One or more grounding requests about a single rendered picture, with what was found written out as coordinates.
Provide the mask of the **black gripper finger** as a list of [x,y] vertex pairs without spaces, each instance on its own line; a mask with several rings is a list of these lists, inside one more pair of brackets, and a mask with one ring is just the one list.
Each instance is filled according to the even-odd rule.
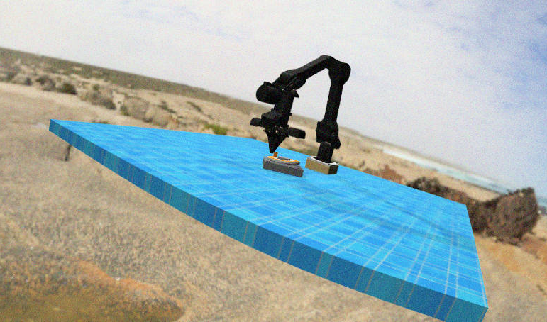
[[272,148],[272,144],[273,144],[273,140],[274,140],[274,133],[277,133],[277,132],[271,132],[271,131],[267,131],[267,130],[263,130],[266,132],[267,134],[267,137],[268,137],[268,143],[269,143],[269,150],[271,152],[271,148]]
[[286,138],[289,137],[289,135],[281,135],[279,133],[274,133],[274,140],[271,148],[271,152],[273,154],[274,151],[278,148],[278,146],[281,144],[281,142]]

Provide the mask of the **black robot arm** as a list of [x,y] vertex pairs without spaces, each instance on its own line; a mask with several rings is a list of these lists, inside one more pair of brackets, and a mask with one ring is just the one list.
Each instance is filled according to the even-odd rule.
[[[315,130],[316,141],[320,143],[320,146],[317,156],[313,158],[325,163],[334,163],[331,161],[333,150],[341,146],[338,138],[337,117],[343,85],[350,76],[351,67],[348,63],[338,61],[329,55],[321,55],[303,67],[282,72],[273,83],[264,81],[256,92],[256,98],[266,104],[292,109],[294,97],[299,98],[297,89],[300,89],[308,78],[325,68],[328,69],[331,86],[324,118],[318,121]],[[277,112],[277,108],[274,107],[272,111],[261,114],[261,124],[269,128],[284,126],[285,114],[285,111]]]

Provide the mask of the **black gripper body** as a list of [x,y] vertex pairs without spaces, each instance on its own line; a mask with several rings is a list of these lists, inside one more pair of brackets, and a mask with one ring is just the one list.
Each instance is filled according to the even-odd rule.
[[280,128],[280,126],[274,126],[272,128],[269,128],[267,127],[266,125],[264,124],[261,124],[261,119],[259,118],[252,118],[250,120],[250,126],[253,125],[253,126],[260,126],[260,127],[263,127],[265,128],[265,130],[267,131],[271,131],[271,132],[276,132],[277,130],[277,133],[281,134],[281,135],[290,135],[292,137],[295,137],[295,138],[302,138],[302,139],[305,139],[306,137],[306,131],[305,130],[302,130],[302,129],[299,129],[299,128],[294,128],[294,127],[289,127],[289,117],[292,116],[292,113],[291,113],[291,109],[287,109],[287,108],[284,108],[284,107],[281,107],[281,106],[274,106],[275,108],[277,108],[277,112],[280,112],[281,111],[285,111],[285,124],[284,126],[281,126],[282,128]]

